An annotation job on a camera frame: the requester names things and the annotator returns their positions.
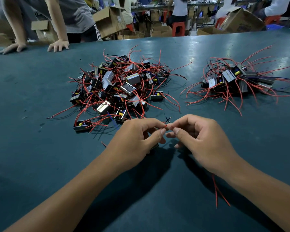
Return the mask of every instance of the fingernail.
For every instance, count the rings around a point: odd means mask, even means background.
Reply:
[[[162,135],[164,135],[164,134],[165,134],[165,132],[166,132],[166,129],[165,129],[165,128],[163,128],[163,129],[161,129],[161,130],[160,130],[160,132],[161,132],[161,134],[162,134]]]
[[[175,135],[177,135],[178,131],[179,131],[179,128],[173,128],[173,132]]]

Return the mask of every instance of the pile of wires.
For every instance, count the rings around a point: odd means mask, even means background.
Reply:
[[[188,105],[205,101],[209,98],[222,100],[219,103],[225,103],[224,110],[226,110],[228,103],[232,104],[242,115],[241,108],[243,106],[243,97],[253,95],[256,103],[256,93],[261,92],[263,94],[273,96],[276,98],[278,103],[279,97],[286,97],[288,95],[277,95],[277,89],[273,89],[273,84],[276,80],[290,82],[289,78],[274,77],[273,72],[282,70],[288,67],[258,71],[255,69],[256,65],[274,62],[276,60],[269,60],[265,62],[257,62],[259,60],[274,58],[274,56],[264,57],[256,59],[252,62],[248,61],[250,58],[255,56],[257,53],[270,49],[272,46],[268,46],[264,49],[258,50],[242,62],[235,62],[230,58],[216,58],[211,57],[207,65],[203,68],[203,77],[201,82],[197,82],[189,87],[185,88],[181,94],[188,89],[186,92],[186,98],[188,94],[194,94],[201,97],[199,100],[194,102],[186,102]],[[193,91],[192,89],[201,85],[201,90]],[[236,105],[233,97],[240,97],[241,104]]]
[[[76,83],[75,91],[71,92],[70,102],[73,107],[78,107],[79,113],[74,121],[76,132],[91,132],[97,126],[108,126],[111,121],[118,129],[127,119],[145,118],[147,106],[154,106],[149,101],[163,101],[164,99],[178,107],[180,105],[172,96],[162,91],[174,74],[166,64],[152,58],[143,58],[141,61],[131,60],[134,46],[128,55],[116,56],[105,54],[105,62],[99,66],[90,64],[91,71],[83,71],[78,78],[70,78],[69,83]],[[53,115],[58,116],[66,110]],[[94,114],[94,117],[81,120],[83,113]]]

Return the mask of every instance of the black shorts with white stripes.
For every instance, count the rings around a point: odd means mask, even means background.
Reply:
[[[98,41],[100,39],[101,35],[96,24],[83,33],[68,33],[69,43]]]

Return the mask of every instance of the hand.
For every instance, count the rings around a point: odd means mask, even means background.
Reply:
[[[141,162],[158,142],[165,143],[164,127],[154,118],[126,120],[101,155],[121,174]]]
[[[204,168],[223,179],[243,160],[215,120],[185,115],[167,127],[173,132],[166,137],[179,139],[175,148],[185,145]]]
[[[54,52],[57,52],[57,50],[62,51],[62,47],[69,49],[69,45],[70,45],[70,43],[68,41],[58,40],[58,41],[50,44],[47,51],[50,52],[53,48],[54,48]]]
[[[27,47],[26,42],[16,42],[14,44],[11,44],[10,46],[6,47],[5,49],[0,51],[0,54],[8,54],[12,51],[21,52],[23,49]]]

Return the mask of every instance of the green table surface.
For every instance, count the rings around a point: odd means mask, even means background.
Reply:
[[[179,95],[184,87],[200,81],[209,57],[242,61],[269,45],[253,59],[276,56],[277,61],[259,70],[290,66],[290,30],[250,32],[177,38],[72,44],[70,50],[48,53],[47,47],[31,47],[22,53],[0,55],[0,231],[47,199],[77,175],[103,150],[116,129],[76,134],[77,113],[60,120],[46,118],[70,106],[68,77],[90,62],[100,64],[103,50],[122,55],[135,45],[132,59],[159,59],[188,81],[173,77],[163,91],[181,104],[181,112],[169,102],[155,102],[163,111],[150,108],[147,117],[171,120],[185,114],[218,121],[236,151],[250,164],[290,184],[290,97],[279,103],[258,94],[244,99],[241,117],[236,109],[218,100],[186,106],[194,96]],[[275,76],[290,78],[290,68]],[[275,88],[288,84],[275,82]],[[222,198],[215,207],[211,175],[185,151],[176,151],[174,140],[160,145],[137,167],[123,173],[93,202],[76,231],[278,231],[279,228],[243,196],[217,178],[231,203]]]

